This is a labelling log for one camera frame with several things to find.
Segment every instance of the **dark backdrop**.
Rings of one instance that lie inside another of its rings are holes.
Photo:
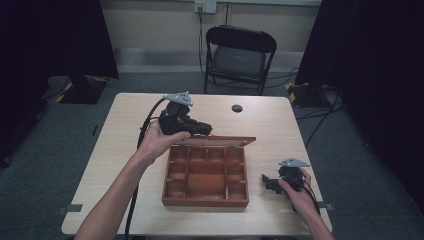
[[[1,158],[48,88],[49,77],[118,78],[98,0],[2,0],[0,33]]]
[[[424,212],[424,3],[324,0],[296,83],[343,101]]]

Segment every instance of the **chair backrest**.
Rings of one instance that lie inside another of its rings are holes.
[[[277,42],[268,33],[246,28],[219,25],[206,33],[206,42],[214,45],[273,54]]]

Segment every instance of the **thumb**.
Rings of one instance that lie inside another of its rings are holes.
[[[189,137],[191,137],[191,134],[189,132],[184,131],[184,132],[177,132],[173,135],[168,136],[168,140],[169,140],[169,143],[172,144],[172,143],[177,143],[182,140],[185,140]]]
[[[278,179],[278,184],[280,184],[280,186],[284,189],[284,191],[286,191],[289,195],[292,192],[295,192],[294,189],[290,186],[290,184],[284,181],[283,179]]]

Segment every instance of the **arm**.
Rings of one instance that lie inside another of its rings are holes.
[[[305,181],[311,185],[311,176],[304,169],[299,169],[305,177]],[[302,189],[300,192],[296,192],[286,181],[282,179],[278,180],[278,183],[284,189],[284,191],[286,191],[294,208],[296,208],[303,221],[306,223],[306,225],[308,225],[312,238],[315,240],[334,239],[321,216],[317,213],[312,199],[305,192],[305,190]]]
[[[114,239],[144,171],[157,157],[165,153],[171,144],[189,137],[188,132],[164,135],[157,121],[150,123],[140,147],[87,215],[74,239]]]

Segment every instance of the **gray floor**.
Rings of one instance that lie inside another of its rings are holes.
[[[46,96],[64,81],[51,79]],[[267,86],[282,82],[272,79]],[[209,93],[256,95],[254,89],[240,88],[245,86],[212,85]],[[0,239],[67,239],[61,233],[64,216],[57,208],[71,202],[116,94],[183,91],[202,93],[202,74],[122,73],[120,80],[109,81],[97,105],[58,104],[51,98],[42,119],[11,155],[11,166],[0,170]],[[280,85],[265,89],[264,95],[287,92]],[[334,100],[335,92],[328,97]],[[297,117],[316,110],[294,108]],[[299,123],[305,142],[320,120]],[[335,207],[329,214],[337,239],[423,239],[423,216],[384,160],[367,148],[360,126],[345,109],[324,120],[307,150],[323,197]]]

